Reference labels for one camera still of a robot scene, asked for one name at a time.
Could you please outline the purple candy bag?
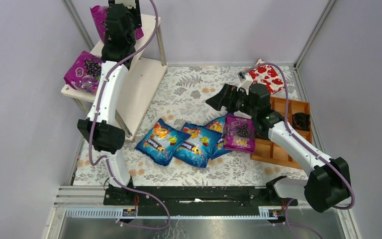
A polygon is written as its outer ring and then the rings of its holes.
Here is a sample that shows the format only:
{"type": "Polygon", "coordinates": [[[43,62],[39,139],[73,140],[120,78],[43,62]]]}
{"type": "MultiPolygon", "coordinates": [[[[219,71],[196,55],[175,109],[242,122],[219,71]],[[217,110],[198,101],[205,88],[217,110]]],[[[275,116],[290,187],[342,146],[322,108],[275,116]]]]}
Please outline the purple candy bag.
{"type": "Polygon", "coordinates": [[[108,8],[109,6],[100,6],[100,5],[96,5],[90,8],[90,12],[91,12],[97,33],[102,42],[104,42],[104,37],[106,32],[105,21],[107,18],[106,12],[108,8]]]}
{"type": "Polygon", "coordinates": [[[251,119],[227,115],[223,133],[225,149],[245,153],[255,151],[255,129],[251,119]]]}
{"type": "Polygon", "coordinates": [[[83,51],[64,76],[65,83],[74,90],[81,90],[95,95],[101,76],[102,60],[89,52],[83,51]]]}

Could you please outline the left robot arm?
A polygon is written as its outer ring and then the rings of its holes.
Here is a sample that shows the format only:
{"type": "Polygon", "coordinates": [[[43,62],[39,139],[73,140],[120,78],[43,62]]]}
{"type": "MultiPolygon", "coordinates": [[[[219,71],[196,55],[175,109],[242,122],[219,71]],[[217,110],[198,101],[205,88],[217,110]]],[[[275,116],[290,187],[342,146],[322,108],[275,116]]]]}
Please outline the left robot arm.
{"type": "Polygon", "coordinates": [[[80,119],[77,128],[89,144],[89,163],[92,166],[104,162],[109,174],[107,193],[121,195],[122,201],[138,202],[138,195],[162,200],[155,195],[133,187],[132,177],[123,158],[126,127],[115,125],[116,106],[120,89],[130,71],[132,59],[148,45],[145,42],[135,48],[136,30],[140,14],[137,1],[111,0],[106,10],[106,21],[101,50],[99,83],[96,97],[86,119],[80,119]]]}

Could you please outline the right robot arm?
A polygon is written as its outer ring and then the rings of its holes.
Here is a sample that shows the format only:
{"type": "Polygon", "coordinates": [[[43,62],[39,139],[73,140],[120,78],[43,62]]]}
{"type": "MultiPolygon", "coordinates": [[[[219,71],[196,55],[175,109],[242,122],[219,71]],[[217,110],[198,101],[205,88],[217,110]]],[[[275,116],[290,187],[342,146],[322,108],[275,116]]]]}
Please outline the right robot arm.
{"type": "Polygon", "coordinates": [[[219,93],[205,102],[216,111],[226,108],[229,113],[240,111],[249,115],[257,134],[284,149],[305,171],[306,180],[285,176],[268,182],[266,187],[274,197],[306,201],[319,213],[354,206],[355,193],[347,161],[323,153],[292,128],[285,114],[272,108],[265,85],[254,84],[245,90],[224,84],[219,93]]]}

